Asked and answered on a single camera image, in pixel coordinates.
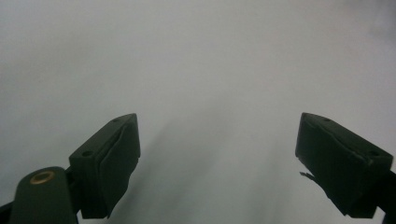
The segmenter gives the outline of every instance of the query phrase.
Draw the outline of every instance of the black plastic part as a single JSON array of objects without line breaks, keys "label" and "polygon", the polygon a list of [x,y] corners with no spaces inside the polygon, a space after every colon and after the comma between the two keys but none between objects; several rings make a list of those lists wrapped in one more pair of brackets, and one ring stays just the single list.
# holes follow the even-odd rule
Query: black plastic part
[{"label": "black plastic part", "polygon": [[109,217],[140,157],[136,114],[111,120],[70,157],[84,218]]},{"label": "black plastic part", "polygon": [[0,224],[9,222],[12,211],[12,203],[4,204],[0,207]]},{"label": "black plastic part", "polygon": [[330,119],[303,113],[296,156],[344,215],[373,217],[375,186],[393,160],[388,152]]},{"label": "black plastic part", "polygon": [[78,223],[64,169],[49,167],[23,178],[12,204],[9,223]]}]

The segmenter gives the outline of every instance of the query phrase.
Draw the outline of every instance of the brass insert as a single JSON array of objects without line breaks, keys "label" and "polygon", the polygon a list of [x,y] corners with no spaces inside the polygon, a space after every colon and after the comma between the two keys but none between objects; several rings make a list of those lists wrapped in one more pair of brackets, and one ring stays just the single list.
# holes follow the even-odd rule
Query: brass insert
[{"label": "brass insert", "polygon": [[41,173],[34,175],[30,179],[30,184],[33,184],[33,185],[43,184],[43,183],[46,183],[47,181],[51,180],[54,176],[55,176],[55,173],[53,173],[52,171],[43,171]]}]

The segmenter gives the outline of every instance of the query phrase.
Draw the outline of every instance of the screw hole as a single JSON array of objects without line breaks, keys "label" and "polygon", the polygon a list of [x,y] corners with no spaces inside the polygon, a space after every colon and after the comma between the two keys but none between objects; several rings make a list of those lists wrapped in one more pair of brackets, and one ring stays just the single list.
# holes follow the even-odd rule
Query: screw hole
[{"label": "screw hole", "polygon": [[92,154],[93,154],[92,151],[85,151],[85,152],[82,153],[82,156],[83,156],[83,157],[89,157],[89,156],[91,156]]},{"label": "screw hole", "polygon": [[379,156],[379,153],[376,151],[369,151],[370,156]]}]

